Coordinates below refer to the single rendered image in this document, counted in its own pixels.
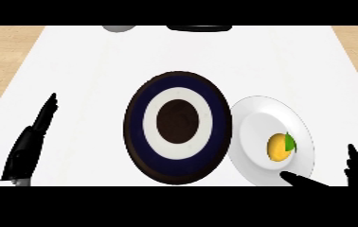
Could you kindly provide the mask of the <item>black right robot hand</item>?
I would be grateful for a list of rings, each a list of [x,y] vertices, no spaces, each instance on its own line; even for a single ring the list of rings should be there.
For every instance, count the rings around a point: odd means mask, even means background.
[[[352,144],[348,145],[348,159],[346,159],[346,183],[349,187],[358,187],[358,149]],[[291,185],[299,187],[318,187],[322,183],[309,178],[291,173],[290,171],[280,172],[281,179]]]

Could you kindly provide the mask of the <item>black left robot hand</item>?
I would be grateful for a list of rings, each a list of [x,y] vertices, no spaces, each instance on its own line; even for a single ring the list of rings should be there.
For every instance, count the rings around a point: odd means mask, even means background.
[[[46,100],[35,122],[19,134],[9,153],[0,180],[31,179],[38,164],[44,135],[58,111],[56,94]]]

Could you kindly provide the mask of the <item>dark blue ringed plate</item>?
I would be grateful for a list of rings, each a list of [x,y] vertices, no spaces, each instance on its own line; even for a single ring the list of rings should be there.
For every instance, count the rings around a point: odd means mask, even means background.
[[[216,169],[232,136],[228,102],[216,85],[191,72],[166,72],[136,91],[123,122],[124,144],[141,172],[185,184]]]

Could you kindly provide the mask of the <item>white plate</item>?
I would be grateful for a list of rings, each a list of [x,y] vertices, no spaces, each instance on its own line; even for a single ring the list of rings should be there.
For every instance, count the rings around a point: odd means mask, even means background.
[[[309,177],[315,166],[315,147],[309,130],[291,108],[266,96],[250,96],[231,109],[232,139],[229,159],[243,177],[257,186],[284,186],[281,171]],[[269,138],[288,134],[296,149],[285,160],[268,155]]]

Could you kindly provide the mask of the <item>black round object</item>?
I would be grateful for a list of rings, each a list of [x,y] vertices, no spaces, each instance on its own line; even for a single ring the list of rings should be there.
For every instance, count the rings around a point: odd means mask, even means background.
[[[232,26],[167,26],[167,28],[185,32],[223,32],[229,31]]]

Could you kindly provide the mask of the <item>yellow lemon with green leaf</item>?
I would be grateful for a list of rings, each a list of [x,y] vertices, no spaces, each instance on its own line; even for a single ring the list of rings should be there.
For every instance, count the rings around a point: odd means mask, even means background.
[[[288,133],[277,133],[268,140],[268,158],[283,162],[296,151],[296,141]]]

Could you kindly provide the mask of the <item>grey round object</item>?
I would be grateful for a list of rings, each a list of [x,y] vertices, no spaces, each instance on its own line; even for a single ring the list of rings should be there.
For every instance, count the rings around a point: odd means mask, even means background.
[[[135,26],[102,26],[109,32],[120,33],[133,29]]]

